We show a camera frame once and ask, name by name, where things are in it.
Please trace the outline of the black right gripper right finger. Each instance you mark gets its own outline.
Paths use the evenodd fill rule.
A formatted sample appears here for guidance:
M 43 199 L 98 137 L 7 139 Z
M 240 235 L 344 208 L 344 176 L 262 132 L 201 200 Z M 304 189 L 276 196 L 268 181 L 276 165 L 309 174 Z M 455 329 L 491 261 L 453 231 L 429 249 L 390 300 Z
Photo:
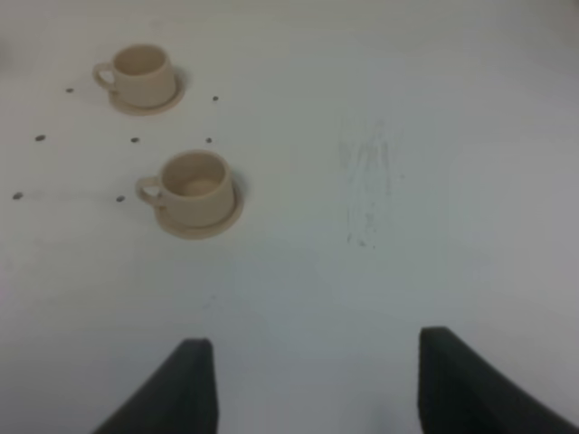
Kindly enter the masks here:
M 576 433 L 447 327 L 419 336 L 418 415 L 424 433 Z

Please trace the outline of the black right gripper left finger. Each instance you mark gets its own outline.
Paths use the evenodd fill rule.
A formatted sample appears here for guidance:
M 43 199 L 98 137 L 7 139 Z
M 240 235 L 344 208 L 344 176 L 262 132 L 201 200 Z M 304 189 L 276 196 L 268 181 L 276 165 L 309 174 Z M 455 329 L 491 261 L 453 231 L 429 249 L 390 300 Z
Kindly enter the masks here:
M 214 348 L 184 340 L 98 433 L 216 433 L 219 401 Z

